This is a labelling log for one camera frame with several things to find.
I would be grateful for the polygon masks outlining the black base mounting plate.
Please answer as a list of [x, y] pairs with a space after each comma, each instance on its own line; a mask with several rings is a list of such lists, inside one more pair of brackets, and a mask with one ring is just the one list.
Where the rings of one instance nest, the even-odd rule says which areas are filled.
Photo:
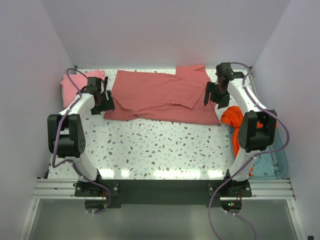
[[123, 205], [205, 205], [221, 206], [220, 199], [239, 202], [252, 196], [250, 183], [223, 180], [120, 180], [99, 179], [95, 183], [78, 181], [74, 195], [84, 198], [88, 210], [121, 208]]

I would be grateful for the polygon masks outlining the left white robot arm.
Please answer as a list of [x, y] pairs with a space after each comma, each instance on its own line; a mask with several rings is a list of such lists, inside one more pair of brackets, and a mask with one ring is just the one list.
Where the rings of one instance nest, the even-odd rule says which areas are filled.
[[107, 90], [108, 77], [88, 77], [87, 85], [76, 94], [65, 110], [47, 117], [48, 149], [52, 153], [51, 166], [58, 168], [68, 163], [81, 182], [87, 182], [86, 191], [99, 196], [104, 184], [99, 171], [86, 154], [86, 137], [82, 119], [115, 109], [112, 93]]

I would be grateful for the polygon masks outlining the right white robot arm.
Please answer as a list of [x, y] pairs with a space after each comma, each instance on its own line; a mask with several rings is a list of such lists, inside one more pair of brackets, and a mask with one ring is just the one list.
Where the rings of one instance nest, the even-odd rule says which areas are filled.
[[223, 183], [223, 192], [230, 197], [240, 190], [239, 182], [248, 180], [250, 170], [260, 155], [269, 154], [267, 148], [273, 144], [277, 126], [277, 114], [261, 105], [257, 97], [246, 84], [250, 75], [234, 71], [230, 62], [216, 66], [216, 82], [207, 82], [204, 94], [204, 105], [214, 102], [218, 108], [229, 106], [233, 98], [243, 114], [238, 129], [239, 151], [234, 163], [228, 170], [228, 181]]

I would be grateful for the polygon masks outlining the dusty red t shirt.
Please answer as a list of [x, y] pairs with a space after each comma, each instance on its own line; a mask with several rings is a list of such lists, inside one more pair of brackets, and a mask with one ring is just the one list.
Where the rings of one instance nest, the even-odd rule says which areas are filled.
[[177, 66], [175, 74], [118, 70], [111, 90], [115, 109], [104, 119], [218, 125], [216, 104], [204, 104], [210, 80], [203, 64]]

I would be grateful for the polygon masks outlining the clear teal plastic bin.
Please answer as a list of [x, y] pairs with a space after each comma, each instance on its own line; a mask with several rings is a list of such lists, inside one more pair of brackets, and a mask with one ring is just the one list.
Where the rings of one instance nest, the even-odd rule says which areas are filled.
[[279, 131], [275, 131], [273, 144], [266, 148], [272, 153], [260, 155], [253, 164], [250, 180], [280, 180], [284, 179], [289, 171], [285, 150], [274, 151], [283, 146]]

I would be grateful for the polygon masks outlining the aluminium frame rail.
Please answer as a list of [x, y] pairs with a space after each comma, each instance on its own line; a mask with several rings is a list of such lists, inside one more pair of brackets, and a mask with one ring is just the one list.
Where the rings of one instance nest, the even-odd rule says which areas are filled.
[[[74, 199], [76, 179], [37, 179], [33, 199]], [[252, 200], [294, 200], [295, 194], [289, 179], [250, 180]]]

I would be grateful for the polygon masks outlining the orange t shirt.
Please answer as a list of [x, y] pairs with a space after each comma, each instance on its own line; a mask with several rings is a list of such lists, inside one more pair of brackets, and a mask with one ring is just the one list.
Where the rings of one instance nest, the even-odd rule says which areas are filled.
[[222, 114], [220, 121], [223, 124], [227, 124], [229, 127], [234, 128], [234, 132], [232, 135], [232, 148], [234, 156], [237, 157], [238, 152], [240, 150], [240, 144], [238, 141], [238, 133], [240, 126], [243, 121], [243, 113], [238, 106], [230, 106], [228, 107]]

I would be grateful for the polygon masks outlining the folded black t shirt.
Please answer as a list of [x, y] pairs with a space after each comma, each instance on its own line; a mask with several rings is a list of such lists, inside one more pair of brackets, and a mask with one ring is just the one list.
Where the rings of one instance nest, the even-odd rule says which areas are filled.
[[104, 92], [106, 92], [106, 90], [107, 90], [108, 79], [109, 79], [109, 78], [106, 76], [106, 77], [104, 78], [104, 81], [103, 81], [103, 91], [104, 91]]

